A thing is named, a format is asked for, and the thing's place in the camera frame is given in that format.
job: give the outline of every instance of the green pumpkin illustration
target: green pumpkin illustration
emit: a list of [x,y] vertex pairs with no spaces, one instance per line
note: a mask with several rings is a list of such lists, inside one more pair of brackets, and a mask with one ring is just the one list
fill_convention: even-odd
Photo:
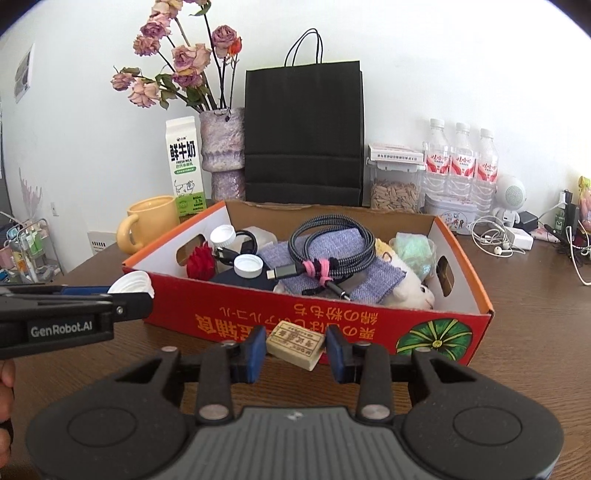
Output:
[[439,319],[420,323],[400,338],[396,353],[410,355],[420,346],[437,350],[452,360],[459,360],[472,343],[472,330],[456,319]]

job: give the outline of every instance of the milk carton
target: milk carton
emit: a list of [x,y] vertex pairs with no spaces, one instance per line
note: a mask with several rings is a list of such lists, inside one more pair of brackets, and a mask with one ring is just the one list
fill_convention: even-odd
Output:
[[195,117],[168,120],[166,144],[178,215],[191,215],[205,210]]

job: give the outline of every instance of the paper bag handle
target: paper bag handle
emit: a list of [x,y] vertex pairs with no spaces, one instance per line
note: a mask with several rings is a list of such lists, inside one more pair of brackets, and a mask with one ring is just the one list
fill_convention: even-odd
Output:
[[296,56],[297,56],[297,51],[300,49],[300,46],[302,44],[302,42],[304,41],[304,39],[308,36],[308,35],[316,35],[316,63],[322,63],[322,58],[324,57],[324,43],[322,42],[322,37],[320,36],[320,34],[318,33],[318,30],[315,28],[309,28],[308,30],[306,30],[304,32],[304,34],[291,46],[289,52],[287,52],[287,56],[285,57],[285,62],[283,63],[284,67],[287,67],[287,60],[290,57],[291,52],[293,51],[293,49],[295,49],[294,52],[294,58],[291,62],[291,66],[295,66],[296,64]]
[[117,245],[128,255],[133,255],[144,247],[144,245],[139,242],[135,244],[131,243],[131,239],[129,238],[129,230],[131,229],[131,226],[138,220],[139,215],[137,213],[133,213],[123,220],[117,228]]

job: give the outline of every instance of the red flower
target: red flower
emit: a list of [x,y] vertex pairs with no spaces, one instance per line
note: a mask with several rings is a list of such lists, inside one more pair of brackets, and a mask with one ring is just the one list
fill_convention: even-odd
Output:
[[187,276],[194,280],[211,280],[216,274],[216,261],[211,247],[205,242],[187,260]]
[[231,57],[238,55],[242,51],[242,38],[237,37],[236,40],[228,48],[228,55]]

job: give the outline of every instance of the wooden table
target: wooden table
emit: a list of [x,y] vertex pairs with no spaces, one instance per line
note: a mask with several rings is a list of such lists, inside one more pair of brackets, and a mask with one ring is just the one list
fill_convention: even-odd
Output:
[[[570,261],[554,247],[536,242],[527,255],[505,260],[480,252],[469,238],[460,242],[476,268],[496,309],[471,367],[542,403],[560,420],[566,439],[553,479],[591,476],[591,290],[582,286]],[[121,276],[124,255],[116,246],[69,273],[65,283],[107,285]],[[583,268],[591,278],[591,268]],[[27,424],[41,409],[84,385],[127,366],[164,345],[184,353],[209,343],[145,325],[118,324],[116,339],[69,351],[17,360],[14,410],[16,439],[11,464],[3,478],[33,480],[38,476],[24,444]],[[310,373],[277,359],[267,359],[255,385],[232,387],[237,409],[263,406],[355,405],[357,388],[337,385],[328,367]],[[183,410],[191,412],[195,390],[188,389]],[[407,411],[402,385],[395,387],[397,411]]]

